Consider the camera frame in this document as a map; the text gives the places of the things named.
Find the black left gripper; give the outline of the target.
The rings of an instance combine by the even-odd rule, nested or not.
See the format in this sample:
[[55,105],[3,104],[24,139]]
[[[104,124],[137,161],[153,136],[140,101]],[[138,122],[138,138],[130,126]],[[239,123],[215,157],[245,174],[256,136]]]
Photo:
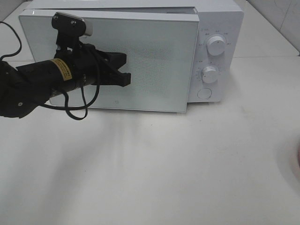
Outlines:
[[125,53],[97,50],[94,45],[82,43],[79,37],[58,33],[54,58],[46,61],[49,91],[72,91],[90,84],[127,86],[131,83],[130,73],[110,70],[110,65],[120,69],[126,64]]

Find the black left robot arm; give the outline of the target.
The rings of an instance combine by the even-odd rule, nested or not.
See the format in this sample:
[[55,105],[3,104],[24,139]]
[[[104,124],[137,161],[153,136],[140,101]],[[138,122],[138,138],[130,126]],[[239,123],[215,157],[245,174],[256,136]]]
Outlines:
[[[58,33],[55,57],[50,60],[12,67],[0,62],[0,114],[8,118],[23,118],[38,106],[71,112],[88,110],[97,99],[101,85],[125,87],[131,83],[131,74],[119,68],[127,62],[120,52],[103,52],[94,45],[84,44],[79,36]],[[69,106],[68,92],[95,85],[90,102]]]

